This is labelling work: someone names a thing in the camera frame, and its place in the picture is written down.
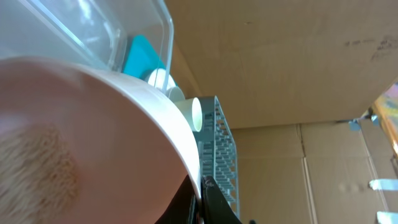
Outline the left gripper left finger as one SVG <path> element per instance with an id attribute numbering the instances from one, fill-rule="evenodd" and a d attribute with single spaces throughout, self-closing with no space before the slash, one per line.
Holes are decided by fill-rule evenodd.
<path id="1" fill-rule="evenodd" d="M 198 205 L 192 183 L 187 175 L 155 224 L 197 224 Z"/>

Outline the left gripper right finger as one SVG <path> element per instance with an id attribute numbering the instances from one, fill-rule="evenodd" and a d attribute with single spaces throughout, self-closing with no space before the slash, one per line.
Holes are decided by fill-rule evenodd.
<path id="1" fill-rule="evenodd" d="M 201 179 L 201 215 L 204 224 L 242 224 L 210 175 Z"/>

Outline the small pink-white bowl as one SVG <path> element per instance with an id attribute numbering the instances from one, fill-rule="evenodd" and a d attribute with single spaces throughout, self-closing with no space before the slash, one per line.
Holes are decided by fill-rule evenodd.
<path id="1" fill-rule="evenodd" d="M 50 223 L 155 223 L 188 175 L 200 199 L 198 149 L 183 114 L 146 82 L 46 58 L 1 62 L 1 134 L 55 126 L 80 194 Z"/>

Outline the grey dishwasher rack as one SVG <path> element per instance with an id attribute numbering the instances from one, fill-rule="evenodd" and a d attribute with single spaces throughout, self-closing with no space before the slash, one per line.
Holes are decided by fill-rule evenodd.
<path id="1" fill-rule="evenodd" d="M 202 128 L 194 132 L 201 175 L 214 177 L 228 205 L 239 216 L 239 185 L 236 144 L 216 96 L 199 98 Z"/>

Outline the pale green cup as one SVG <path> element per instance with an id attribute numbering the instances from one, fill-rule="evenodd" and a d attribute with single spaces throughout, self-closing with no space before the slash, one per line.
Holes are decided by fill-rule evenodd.
<path id="1" fill-rule="evenodd" d="M 195 98 L 176 101 L 176 107 L 183 114 L 193 132 L 200 132 L 203 126 L 203 115 L 200 100 Z"/>

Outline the grey bowl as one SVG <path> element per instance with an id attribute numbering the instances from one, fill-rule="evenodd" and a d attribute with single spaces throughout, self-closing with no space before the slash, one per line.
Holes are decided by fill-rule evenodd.
<path id="1" fill-rule="evenodd" d="M 178 86 L 173 86 L 166 91 L 167 98 L 173 103 L 185 100 L 183 91 Z"/>

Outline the large white plate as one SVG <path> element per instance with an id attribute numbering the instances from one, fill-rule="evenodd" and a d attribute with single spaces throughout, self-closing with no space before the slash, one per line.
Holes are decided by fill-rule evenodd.
<path id="1" fill-rule="evenodd" d="M 151 71 L 144 80 L 160 91 L 167 91 L 176 86 L 174 79 L 164 68 L 157 68 Z"/>

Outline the white rice pile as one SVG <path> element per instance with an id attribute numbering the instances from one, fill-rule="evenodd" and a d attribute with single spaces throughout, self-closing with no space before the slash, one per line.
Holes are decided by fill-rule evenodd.
<path id="1" fill-rule="evenodd" d="M 32 125 L 1 134 L 1 223 L 50 223 L 80 194 L 78 170 L 60 131 Z"/>

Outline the teal serving tray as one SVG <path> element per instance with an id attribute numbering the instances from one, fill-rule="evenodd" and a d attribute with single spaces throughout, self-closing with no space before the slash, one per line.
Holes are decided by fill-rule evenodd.
<path id="1" fill-rule="evenodd" d="M 127 54 L 123 73 L 144 80 L 151 71 L 157 68 L 166 70 L 166 66 L 148 39 L 144 35 L 135 36 Z"/>

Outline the clear plastic bin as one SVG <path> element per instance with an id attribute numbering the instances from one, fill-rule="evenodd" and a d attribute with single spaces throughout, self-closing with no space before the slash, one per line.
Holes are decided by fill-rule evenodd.
<path id="1" fill-rule="evenodd" d="M 174 25 L 162 0 L 1 0 L 1 58 L 40 56 L 122 72 L 144 35 L 170 74 Z"/>

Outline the cardboard wall panel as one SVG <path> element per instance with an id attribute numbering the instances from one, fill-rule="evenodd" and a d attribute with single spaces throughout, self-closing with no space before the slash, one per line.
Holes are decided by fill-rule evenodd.
<path id="1" fill-rule="evenodd" d="M 397 155 L 363 118 L 397 80 L 396 0 L 168 0 L 195 93 L 217 96 L 249 223 L 377 223 Z"/>

